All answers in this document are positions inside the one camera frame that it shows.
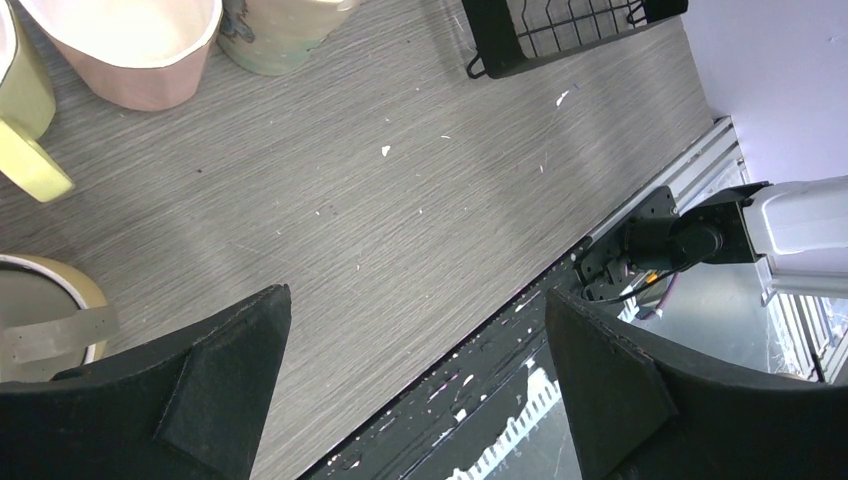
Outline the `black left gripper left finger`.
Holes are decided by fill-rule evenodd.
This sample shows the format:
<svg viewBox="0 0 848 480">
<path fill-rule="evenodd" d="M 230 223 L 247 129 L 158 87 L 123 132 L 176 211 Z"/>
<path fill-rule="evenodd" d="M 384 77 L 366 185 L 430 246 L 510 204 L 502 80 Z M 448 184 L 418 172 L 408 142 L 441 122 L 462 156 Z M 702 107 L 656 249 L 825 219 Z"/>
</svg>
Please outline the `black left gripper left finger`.
<svg viewBox="0 0 848 480">
<path fill-rule="evenodd" d="M 247 479 L 291 325 L 288 285 L 45 382 L 1 386 L 5 479 Z"/>
</svg>

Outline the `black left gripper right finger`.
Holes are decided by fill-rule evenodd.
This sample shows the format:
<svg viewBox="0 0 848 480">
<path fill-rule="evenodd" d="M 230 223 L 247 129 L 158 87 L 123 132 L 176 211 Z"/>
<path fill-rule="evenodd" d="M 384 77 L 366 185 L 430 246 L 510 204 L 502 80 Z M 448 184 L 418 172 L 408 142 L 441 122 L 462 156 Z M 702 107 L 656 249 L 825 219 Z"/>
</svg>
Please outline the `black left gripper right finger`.
<svg viewBox="0 0 848 480">
<path fill-rule="evenodd" d="M 728 363 L 546 296 L 545 323 L 585 479 L 843 479 L 847 390 Z"/>
</svg>

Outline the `pale yellow faceted mug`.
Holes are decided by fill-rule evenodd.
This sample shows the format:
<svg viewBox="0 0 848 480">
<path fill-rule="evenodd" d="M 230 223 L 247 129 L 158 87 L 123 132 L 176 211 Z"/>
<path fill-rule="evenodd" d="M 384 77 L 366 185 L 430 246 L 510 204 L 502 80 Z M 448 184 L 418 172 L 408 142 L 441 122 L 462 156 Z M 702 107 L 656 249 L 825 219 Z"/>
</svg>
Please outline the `pale yellow faceted mug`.
<svg viewBox="0 0 848 480">
<path fill-rule="evenodd" d="M 56 113 L 44 61 L 7 1 L 1 3 L 1 173 L 47 203 L 74 183 L 38 140 Z"/>
</svg>

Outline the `pink faceted mug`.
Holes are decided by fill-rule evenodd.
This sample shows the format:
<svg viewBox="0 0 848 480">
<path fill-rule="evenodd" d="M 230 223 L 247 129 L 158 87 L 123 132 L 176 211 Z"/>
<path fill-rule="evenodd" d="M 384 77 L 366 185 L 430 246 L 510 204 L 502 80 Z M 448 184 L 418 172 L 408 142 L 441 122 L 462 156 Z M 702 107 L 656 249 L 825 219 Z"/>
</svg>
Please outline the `pink faceted mug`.
<svg viewBox="0 0 848 480">
<path fill-rule="evenodd" d="M 94 94 L 144 112 L 174 108 L 197 92 L 223 14 L 217 0 L 21 6 Z"/>
</svg>

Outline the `tall cream dragon mug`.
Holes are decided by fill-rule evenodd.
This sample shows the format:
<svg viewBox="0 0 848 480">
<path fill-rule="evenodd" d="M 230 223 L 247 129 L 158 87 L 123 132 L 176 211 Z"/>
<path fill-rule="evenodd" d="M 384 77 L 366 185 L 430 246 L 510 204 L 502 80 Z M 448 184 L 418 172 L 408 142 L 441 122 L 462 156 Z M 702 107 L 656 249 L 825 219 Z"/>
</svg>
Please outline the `tall cream dragon mug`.
<svg viewBox="0 0 848 480">
<path fill-rule="evenodd" d="M 224 0 L 218 45 L 240 67 L 281 76 L 298 69 L 359 0 Z"/>
</svg>

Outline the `black wire dish rack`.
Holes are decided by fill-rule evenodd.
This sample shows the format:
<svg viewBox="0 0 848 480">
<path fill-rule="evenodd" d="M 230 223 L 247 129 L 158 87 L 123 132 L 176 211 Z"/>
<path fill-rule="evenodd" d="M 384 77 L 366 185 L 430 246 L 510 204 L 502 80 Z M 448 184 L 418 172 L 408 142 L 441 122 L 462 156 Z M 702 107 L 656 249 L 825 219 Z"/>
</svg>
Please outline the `black wire dish rack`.
<svg viewBox="0 0 848 480">
<path fill-rule="evenodd" d="M 626 38 L 687 12 L 687 0 L 467 0 L 471 79 L 514 76 Z"/>
</svg>

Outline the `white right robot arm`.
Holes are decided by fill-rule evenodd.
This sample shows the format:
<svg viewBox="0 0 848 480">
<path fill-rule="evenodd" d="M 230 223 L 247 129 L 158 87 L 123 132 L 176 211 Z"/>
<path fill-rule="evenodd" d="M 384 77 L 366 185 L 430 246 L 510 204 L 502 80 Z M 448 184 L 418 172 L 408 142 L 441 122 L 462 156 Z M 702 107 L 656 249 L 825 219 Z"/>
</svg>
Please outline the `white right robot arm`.
<svg viewBox="0 0 848 480">
<path fill-rule="evenodd" d="M 723 189 L 681 215 L 637 220 L 622 236 L 634 267 L 672 275 L 847 246 L 847 178 Z"/>
</svg>

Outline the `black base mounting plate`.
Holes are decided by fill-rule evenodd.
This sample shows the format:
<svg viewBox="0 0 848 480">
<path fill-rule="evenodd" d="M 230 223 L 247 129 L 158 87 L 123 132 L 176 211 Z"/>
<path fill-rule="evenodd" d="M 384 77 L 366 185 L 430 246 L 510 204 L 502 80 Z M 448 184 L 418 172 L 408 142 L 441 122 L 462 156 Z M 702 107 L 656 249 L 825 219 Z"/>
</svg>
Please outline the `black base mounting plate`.
<svg viewBox="0 0 848 480">
<path fill-rule="evenodd" d="M 625 227 L 637 220 L 676 216 L 670 187 L 648 189 L 599 234 L 581 239 L 454 347 L 413 385 L 392 400 L 306 473 L 307 479 L 421 479 L 413 475 L 432 455 L 444 434 L 455 427 L 458 410 L 473 412 L 480 398 L 497 389 L 516 369 L 519 320 L 507 310 L 542 283 L 546 274 L 568 263 L 576 288 L 554 287 L 589 301 L 610 300 L 616 313 L 634 306 L 628 294 L 638 276 L 622 250 Z"/>
</svg>

